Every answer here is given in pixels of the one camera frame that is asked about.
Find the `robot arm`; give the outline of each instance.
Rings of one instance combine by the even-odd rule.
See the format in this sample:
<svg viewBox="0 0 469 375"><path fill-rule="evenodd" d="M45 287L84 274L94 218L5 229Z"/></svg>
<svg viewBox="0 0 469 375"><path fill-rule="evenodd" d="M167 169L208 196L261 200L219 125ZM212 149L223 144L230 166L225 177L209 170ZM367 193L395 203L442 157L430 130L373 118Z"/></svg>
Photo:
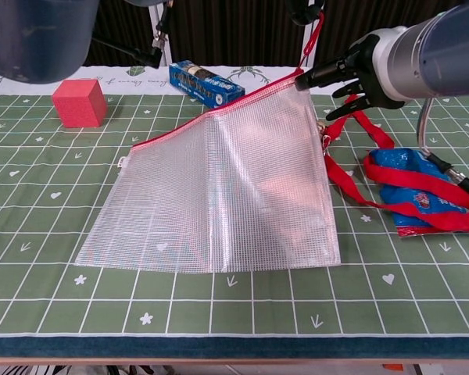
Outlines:
<svg viewBox="0 0 469 375"><path fill-rule="evenodd" d="M349 80L334 98L361 96L327 120L370 107L398 109L416 98L469 95L469 1L408 29L375 30L295 84L303 90Z"/></svg>

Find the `arrow symbol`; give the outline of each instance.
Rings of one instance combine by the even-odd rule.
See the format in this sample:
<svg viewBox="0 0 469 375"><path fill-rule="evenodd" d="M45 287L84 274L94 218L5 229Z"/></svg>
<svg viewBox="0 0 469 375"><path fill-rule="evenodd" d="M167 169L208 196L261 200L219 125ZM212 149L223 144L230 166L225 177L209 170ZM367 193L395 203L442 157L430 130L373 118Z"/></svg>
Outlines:
<svg viewBox="0 0 469 375"><path fill-rule="evenodd" d="M311 322L313 323L313 327L315 330L319 328L321 324L323 324L323 322L320 322L320 316L318 314L316 314L315 318L313 318L313 316L311 316L310 318L311 318Z"/></svg>
<svg viewBox="0 0 469 375"><path fill-rule="evenodd" d="M226 277L226 280L227 280L227 286L228 287L234 287L238 282L235 281L235 275L231 276L231 279L228 277Z"/></svg>
<svg viewBox="0 0 469 375"><path fill-rule="evenodd" d="M442 244L439 244L439 247L444 251L444 252L448 252L449 250L451 250L451 246L447 246L446 245L446 242L443 242L443 245Z"/></svg>
<svg viewBox="0 0 469 375"><path fill-rule="evenodd" d="M29 249L30 249L30 245L31 245L31 242L28 242L27 244L22 244L20 251L21 251L21 252L25 252L26 250L29 250Z"/></svg>

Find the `heart symbol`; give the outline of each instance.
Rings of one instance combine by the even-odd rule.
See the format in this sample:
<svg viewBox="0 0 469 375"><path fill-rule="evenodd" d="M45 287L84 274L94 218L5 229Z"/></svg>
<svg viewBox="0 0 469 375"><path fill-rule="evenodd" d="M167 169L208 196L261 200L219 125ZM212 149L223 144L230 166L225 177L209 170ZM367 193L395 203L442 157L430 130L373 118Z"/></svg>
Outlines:
<svg viewBox="0 0 469 375"><path fill-rule="evenodd" d="M156 248L158 249L159 252L162 252L163 250L166 249L168 245L169 245L168 242L163 242L162 244L158 244Z"/></svg>
<svg viewBox="0 0 469 375"><path fill-rule="evenodd" d="M382 276L382 280L388 283L389 285L392 285L392 282L394 281L394 275L390 273L389 275L384 275Z"/></svg>

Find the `table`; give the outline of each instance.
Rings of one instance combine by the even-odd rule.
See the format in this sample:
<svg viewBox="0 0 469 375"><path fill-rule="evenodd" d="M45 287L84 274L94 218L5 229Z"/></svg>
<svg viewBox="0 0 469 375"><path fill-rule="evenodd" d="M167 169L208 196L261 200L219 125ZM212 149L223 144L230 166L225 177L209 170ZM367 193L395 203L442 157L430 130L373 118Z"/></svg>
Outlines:
<svg viewBox="0 0 469 375"><path fill-rule="evenodd" d="M75 266L120 157L205 110L182 95L106 100L103 127L67 130L49 96L0 95L0 357L469 359L469 235L401 240L390 214L333 186L339 267L176 275ZM313 102L318 116L338 104ZM366 112L398 145L416 147L420 109ZM428 131L438 155L469 174L469 98L438 99ZM356 161L373 147L350 121L330 153L380 202Z"/></svg>

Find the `clear mesh bag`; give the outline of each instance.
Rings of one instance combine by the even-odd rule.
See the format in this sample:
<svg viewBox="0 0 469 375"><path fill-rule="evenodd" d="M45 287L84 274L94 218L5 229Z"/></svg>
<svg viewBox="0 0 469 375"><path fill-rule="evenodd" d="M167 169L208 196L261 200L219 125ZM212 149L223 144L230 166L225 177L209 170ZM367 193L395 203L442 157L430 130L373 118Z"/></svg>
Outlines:
<svg viewBox="0 0 469 375"><path fill-rule="evenodd" d="M316 115L294 78L134 146L76 263L181 273L339 264Z"/></svg>

